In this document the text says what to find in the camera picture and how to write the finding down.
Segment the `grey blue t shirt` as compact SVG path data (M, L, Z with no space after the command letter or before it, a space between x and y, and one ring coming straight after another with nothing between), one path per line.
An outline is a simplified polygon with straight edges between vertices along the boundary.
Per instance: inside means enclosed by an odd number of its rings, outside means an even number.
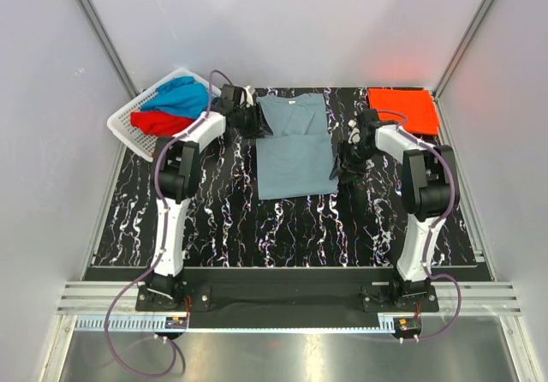
M258 97L272 135L256 140L260 200L334 194L334 154L324 96Z

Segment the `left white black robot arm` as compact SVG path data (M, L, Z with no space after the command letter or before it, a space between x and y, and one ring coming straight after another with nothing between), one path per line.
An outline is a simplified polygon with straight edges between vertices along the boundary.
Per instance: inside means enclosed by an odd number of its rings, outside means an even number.
M189 300L182 279L186 216L200 185L200 155L227 128L248 139L272 135L251 86L223 85L214 106L193 124L174 136L158 138L153 160L157 236L152 267L142 279L141 300L148 299L168 310Z

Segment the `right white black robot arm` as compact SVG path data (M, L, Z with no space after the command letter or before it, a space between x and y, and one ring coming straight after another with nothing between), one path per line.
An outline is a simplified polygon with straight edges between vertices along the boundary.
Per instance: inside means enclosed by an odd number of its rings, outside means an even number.
M411 312L436 301L432 258L439 232L460 200L456 158L451 146L436 146L406 131L404 115L391 120L379 115L367 109L349 120L331 178L354 182L366 174L366 161L380 154L401 165L402 206L408 214L402 253L389 283L367 285L362 294L367 307Z

